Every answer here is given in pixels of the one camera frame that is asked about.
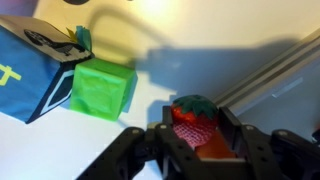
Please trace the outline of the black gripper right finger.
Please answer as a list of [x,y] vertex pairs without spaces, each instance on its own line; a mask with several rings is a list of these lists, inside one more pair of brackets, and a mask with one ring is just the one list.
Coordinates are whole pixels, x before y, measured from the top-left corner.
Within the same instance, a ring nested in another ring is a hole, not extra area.
[[218,127],[229,149],[234,150],[236,135],[241,127],[241,123],[228,107],[219,108]]

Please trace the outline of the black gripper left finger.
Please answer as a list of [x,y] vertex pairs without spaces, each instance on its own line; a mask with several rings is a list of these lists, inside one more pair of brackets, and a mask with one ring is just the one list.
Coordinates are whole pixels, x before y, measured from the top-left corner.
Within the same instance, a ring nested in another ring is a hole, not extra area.
[[162,107],[162,129],[171,128],[173,124],[171,108],[169,106]]

